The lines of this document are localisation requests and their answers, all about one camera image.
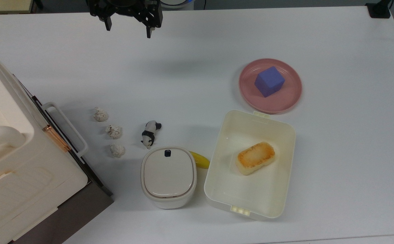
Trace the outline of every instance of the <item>food container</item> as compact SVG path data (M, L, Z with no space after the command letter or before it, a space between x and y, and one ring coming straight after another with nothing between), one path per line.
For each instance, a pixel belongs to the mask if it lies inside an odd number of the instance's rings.
M280 216L289 186L295 139L295 130L289 124L229 111L204 184L209 204L255 220ZM276 158L270 165L244 176L237 169L236 157L259 142L271 144Z
M193 196L196 184L195 160L184 148L155 148L143 159L141 188L157 207L184 206Z

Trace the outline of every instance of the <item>white canister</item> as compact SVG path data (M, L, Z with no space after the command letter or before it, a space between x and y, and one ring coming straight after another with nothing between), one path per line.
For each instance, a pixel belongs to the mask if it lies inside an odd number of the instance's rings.
M193 156L181 147L149 151L141 164L141 188L155 206L184 206L194 194L197 170Z

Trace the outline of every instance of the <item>container lid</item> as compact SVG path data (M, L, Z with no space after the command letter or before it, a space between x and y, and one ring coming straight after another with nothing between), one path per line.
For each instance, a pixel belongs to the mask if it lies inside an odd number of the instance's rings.
M155 197L181 196L195 180L192 159L184 149L158 148L143 164L144 187Z

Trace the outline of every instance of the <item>white plastic container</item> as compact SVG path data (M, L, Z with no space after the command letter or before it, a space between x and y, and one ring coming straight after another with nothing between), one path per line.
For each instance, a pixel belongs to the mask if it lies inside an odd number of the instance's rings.
M195 160L184 148L155 148L143 159L141 188L159 208L184 206L193 196L196 184Z
M86 174L51 135L58 134L0 62L0 244L20 238L87 184Z
M229 111L204 184L209 204L260 221L280 216L289 186L295 139L295 130L289 124ZM244 176L237 169L236 157L259 142L273 146L275 161Z

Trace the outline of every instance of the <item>white rock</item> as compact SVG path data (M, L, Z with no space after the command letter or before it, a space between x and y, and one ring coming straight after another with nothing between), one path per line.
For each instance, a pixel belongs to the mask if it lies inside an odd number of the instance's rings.
M110 151L113 157L115 158L120 158L125 154L125 148L122 145L118 145L114 143L110 145Z
M105 128L105 131L113 139L117 139L122 135L122 128L120 126L109 125Z
M104 111L101 108L95 107L96 113L93 115L96 121L98 122L104 122L108 119L108 114L106 111Z

